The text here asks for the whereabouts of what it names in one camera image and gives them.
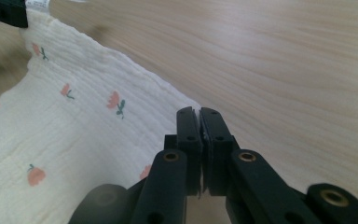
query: towel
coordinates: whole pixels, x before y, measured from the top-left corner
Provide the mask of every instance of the towel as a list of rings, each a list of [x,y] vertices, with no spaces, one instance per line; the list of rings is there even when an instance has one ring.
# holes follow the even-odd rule
[[[200,106],[124,54],[27,14],[28,73],[0,97],[0,223],[67,223],[91,189],[144,178],[176,111]]]

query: wooden table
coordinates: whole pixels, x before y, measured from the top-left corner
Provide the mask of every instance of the wooden table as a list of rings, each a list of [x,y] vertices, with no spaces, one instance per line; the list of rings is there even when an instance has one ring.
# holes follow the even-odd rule
[[[53,0],[50,12],[219,110],[288,185],[358,197],[358,1]],[[0,24],[0,94],[29,58]],[[228,223],[222,198],[189,198],[187,214]]]

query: wood grain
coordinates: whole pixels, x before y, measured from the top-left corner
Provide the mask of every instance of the wood grain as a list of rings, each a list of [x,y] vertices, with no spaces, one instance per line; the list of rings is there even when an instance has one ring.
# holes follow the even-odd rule
[[[290,186],[358,197],[358,1],[56,0],[50,11],[219,110]],[[0,25],[0,93],[28,58]],[[187,223],[228,223],[221,199],[189,209]]]

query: light wood surface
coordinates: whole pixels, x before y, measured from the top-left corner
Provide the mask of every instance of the light wood surface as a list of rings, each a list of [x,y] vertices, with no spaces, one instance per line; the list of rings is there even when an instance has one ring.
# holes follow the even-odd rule
[[[288,185],[358,197],[358,1],[52,0],[50,12],[219,110]],[[0,24],[0,94],[29,57]],[[222,198],[190,198],[187,223],[225,213]]]

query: black object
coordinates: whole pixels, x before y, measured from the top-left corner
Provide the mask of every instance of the black object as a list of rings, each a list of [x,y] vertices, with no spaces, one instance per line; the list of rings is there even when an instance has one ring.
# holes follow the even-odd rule
[[[200,193],[202,166],[204,190],[226,196],[234,224],[358,224],[353,195],[328,184],[307,195],[291,189],[260,154],[240,149],[217,111],[202,108],[200,127],[191,107],[176,119],[177,134],[165,136],[148,178],[127,190],[92,190],[69,223],[183,224],[186,196]]]
[[[0,21],[12,26],[27,28],[25,0],[0,0]]]

